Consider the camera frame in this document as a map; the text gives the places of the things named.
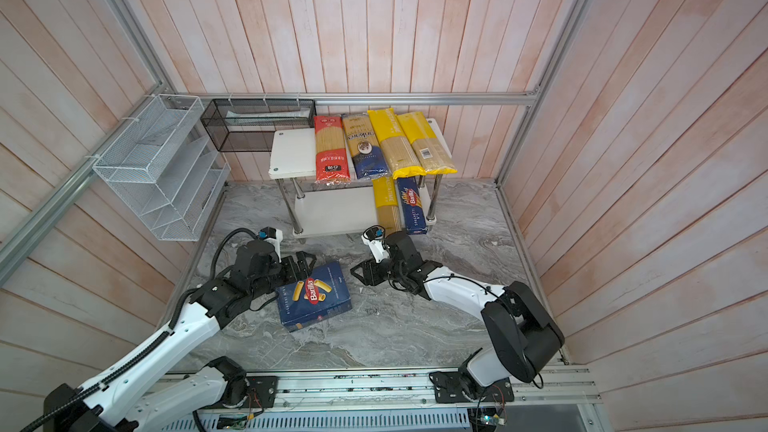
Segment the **marble floor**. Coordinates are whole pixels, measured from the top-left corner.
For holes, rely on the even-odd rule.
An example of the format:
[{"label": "marble floor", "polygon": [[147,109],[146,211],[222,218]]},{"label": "marble floor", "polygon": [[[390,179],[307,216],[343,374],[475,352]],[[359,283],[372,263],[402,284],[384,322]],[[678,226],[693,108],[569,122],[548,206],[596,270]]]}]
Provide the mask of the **marble floor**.
[{"label": "marble floor", "polygon": [[[528,282],[491,181],[445,180],[437,224],[413,237],[424,259],[484,282]],[[276,304],[245,312],[203,342],[174,368],[199,370],[227,355],[246,370],[318,368],[457,367],[480,347],[490,345],[482,322],[447,305],[398,292],[387,283],[363,287],[350,268],[371,257],[360,236],[292,238],[288,213],[273,183],[228,186],[226,200],[190,284],[205,282],[218,242],[231,230],[283,229],[283,255],[306,250],[318,264],[338,260],[352,296],[352,310],[308,328],[288,332]],[[237,235],[219,260],[221,270],[234,260],[235,247],[250,240]]]}]

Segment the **white wire mesh organizer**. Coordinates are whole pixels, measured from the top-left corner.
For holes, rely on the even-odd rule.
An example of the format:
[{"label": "white wire mesh organizer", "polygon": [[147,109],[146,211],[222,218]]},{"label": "white wire mesh organizer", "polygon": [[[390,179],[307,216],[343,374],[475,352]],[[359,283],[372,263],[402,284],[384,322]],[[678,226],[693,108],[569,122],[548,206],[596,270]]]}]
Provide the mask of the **white wire mesh organizer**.
[{"label": "white wire mesh organizer", "polygon": [[155,97],[101,156],[94,170],[107,182],[155,183],[202,114],[199,97]]},{"label": "white wire mesh organizer", "polygon": [[160,240],[196,241],[229,175],[206,136],[188,139],[202,111],[197,97],[155,97],[94,166]]}]

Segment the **red spaghetti package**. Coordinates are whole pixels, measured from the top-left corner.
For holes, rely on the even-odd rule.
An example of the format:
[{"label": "red spaghetti package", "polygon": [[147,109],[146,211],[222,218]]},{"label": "red spaghetti package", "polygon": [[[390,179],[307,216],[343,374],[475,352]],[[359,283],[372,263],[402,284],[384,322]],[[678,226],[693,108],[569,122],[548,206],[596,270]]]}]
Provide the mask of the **red spaghetti package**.
[{"label": "red spaghetti package", "polygon": [[333,184],[350,181],[346,160],[346,137],[338,116],[315,116],[316,182]]}]

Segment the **yellow spaghetti package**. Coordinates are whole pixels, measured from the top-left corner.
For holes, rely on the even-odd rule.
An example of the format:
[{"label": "yellow spaghetti package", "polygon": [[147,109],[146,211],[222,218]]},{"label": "yellow spaghetti package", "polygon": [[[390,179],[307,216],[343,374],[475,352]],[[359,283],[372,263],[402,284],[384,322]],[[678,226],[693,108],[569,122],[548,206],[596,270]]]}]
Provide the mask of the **yellow spaghetti package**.
[{"label": "yellow spaghetti package", "polygon": [[373,200],[376,203],[376,220],[384,227],[387,236],[402,230],[402,217],[397,203],[397,190],[391,177],[379,177],[371,180],[373,184]]},{"label": "yellow spaghetti package", "polygon": [[406,134],[400,128],[395,111],[390,107],[384,110],[369,110],[368,116],[379,139],[392,178],[425,176],[424,167],[418,162],[408,143]]},{"label": "yellow spaghetti package", "polygon": [[456,166],[448,155],[446,148],[429,126],[421,112],[408,112],[397,116],[400,127],[411,143],[418,161],[427,174],[453,174]]}]

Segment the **black cable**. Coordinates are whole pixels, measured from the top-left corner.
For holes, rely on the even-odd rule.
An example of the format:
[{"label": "black cable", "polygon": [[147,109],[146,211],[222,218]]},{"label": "black cable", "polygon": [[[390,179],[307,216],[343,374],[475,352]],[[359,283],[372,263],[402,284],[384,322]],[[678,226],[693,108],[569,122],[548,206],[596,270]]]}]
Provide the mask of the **black cable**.
[{"label": "black cable", "polygon": [[184,303],[187,301],[187,298],[196,291],[196,288],[188,288],[181,293],[179,300],[176,301],[174,313],[170,316],[170,320],[168,321],[168,328],[170,330],[174,330],[176,328],[176,323],[179,321],[179,316],[181,316],[181,309],[184,308]]},{"label": "black cable", "polygon": [[485,398],[485,395],[488,392],[488,389],[491,387],[491,385],[486,386],[482,390],[482,392],[480,393],[480,397],[478,397],[478,406],[475,408],[475,423],[476,424],[479,424],[478,418],[480,418],[480,402]]},{"label": "black cable", "polygon": [[[525,351],[523,351],[523,357],[525,357],[525,360],[528,361],[528,363],[531,365],[531,368],[533,369],[533,372],[535,372],[536,371],[536,366],[533,365],[533,362],[531,362],[531,359],[529,359],[528,356],[525,355]],[[542,380],[542,385],[541,386],[539,386],[539,384],[536,384],[536,377],[534,377],[531,380],[531,383],[533,384],[534,387],[536,387],[537,389],[541,390],[541,389],[544,388],[544,378],[542,377],[542,373],[541,372],[538,373],[538,378],[540,378]]]},{"label": "black cable", "polygon": [[250,308],[248,307],[248,310],[251,312],[258,312],[261,309],[263,309],[267,304],[271,304],[272,302],[277,300],[277,292],[275,292],[275,296],[264,302],[262,305],[259,306],[259,308]]},{"label": "black cable", "polygon": [[[176,323],[179,320],[179,316],[181,315],[181,309],[184,307],[184,303],[187,301],[187,298],[192,294],[192,292],[195,292],[196,290],[197,289],[194,289],[194,288],[188,289],[187,291],[184,291],[184,293],[182,293],[181,296],[179,297],[179,300],[176,302],[174,314],[171,316],[170,321],[168,322],[168,327],[170,327],[171,330],[173,330],[173,328],[176,326]],[[33,422],[30,423],[30,425],[28,425],[27,427],[24,427],[21,432],[32,432],[33,430],[36,430],[38,427],[41,427],[50,419],[58,416],[61,412],[64,412],[65,410],[78,404],[81,400],[88,398],[91,395],[98,392],[101,389],[102,385],[109,385],[110,382],[114,381],[116,378],[120,377],[122,374],[127,372],[133,366],[135,366],[136,364],[144,360],[144,358],[146,358],[152,352],[152,350],[155,350],[156,348],[158,348],[158,346],[162,344],[163,341],[167,339],[169,336],[170,336],[169,331],[163,331],[163,333],[161,333],[154,341],[152,341],[152,343],[149,344],[144,350],[142,350],[141,352],[133,356],[131,360],[121,365],[120,368],[112,372],[106,378],[104,378],[97,384],[93,384],[91,385],[91,387],[85,390],[82,390],[82,392],[70,398],[69,401],[58,406],[57,408],[54,408],[53,410],[49,411],[47,414],[44,414],[39,418],[35,419]]]},{"label": "black cable", "polygon": [[254,231],[252,231],[249,228],[245,228],[245,227],[236,228],[235,230],[233,230],[232,232],[227,234],[226,237],[224,237],[224,240],[221,241],[219,246],[216,248],[216,253],[214,254],[214,260],[212,260],[210,262],[210,279],[211,280],[214,280],[216,278],[216,262],[219,261],[219,254],[221,254],[221,251],[224,250],[224,246],[226,245],[226,242],[229,241],[236,234],[239,234],[241,232],[244,232],[244,233],[250,235],[251,237],[254,238],[254,240],[258,240],[259,239],[259,236],[256,235],[254,233]]},{"label": "black cable", "polygon": [[199,432],[206,432],[205,427],[203,427],[203,421],[200,420],[200,416],[197,415],[197,410],[192,410],[192,419]]},{"label": "black cable", "polygon": [[216,274],[216,278],[223,278],[226,274],[229,274],[231,270],[232,270],[232,266],[231,265],[227,265],[224,268],[224,270],[222,270],[221,272]]},{"label": "black cable", "polygon": [[397,288],[397,287],[395,287],[395,283],[391,279],[389,280],[389,287],[394,288],[398,292],[408,292],[407,288]]},{"label": "black cable", "polygon": [[533,380],[531,380],[531,383],[532,383],[532,384],[533,384],[533,386],[534,386],[534,387],[536,387],[537,389],[543,389],[543,388],[544,388],[544,378],[542,377],[542,373],[541,373],[541,372],[539,372],[539,374],[538,374],[538,378],[540,378],[540,379],[542,380],[542,385],[536,384],[536,378],[534,378]]},{"label": "black cable", "polygon": [[445,279],[447,279],[447,280],[451,280],[452,278],[460,278],[460,279],[466,280],[467,282],[471,282],[471,283],[473,283],[473,284],[477,285],[478,287],[480,287],[480,288],[481,288],[481,289],[482,289],[482,290],[483,290],[483,291],[484,291],[486,294],[490,294],[490,295],[493,295],[493,296],[494,296],[494,297],[496,297],[496,298],[500,298],[498,295],[496,295],[496,294],[494,294],[493,292],[491,292],[491,286],[490,286],[490,285],[488,286],[488,288],[486,288],[486,287],[485,287],[483,284],[481,284],[480,282],[474,281],[474,280],[470,279],[469,277],[464,277],[464,276],[461,276],[461,275],[456,275],[456,274],[450,274],[450,275],[447,275],[447,276],[446,276],[446,275],[442,275],[442,276],[440,276],[440,277],[432,277],[432,278],[428,278],[427,280],[425,280],[425,281],[424,281],[424,282],[422,282],[422,283],[423,283],[423,284],[426,284],[426,283],[428,283],[428,282],[431,282],[431,281],[436,281],[436,280],[438,280],[438,279],[441,279],[441,278],[445,278]]}]

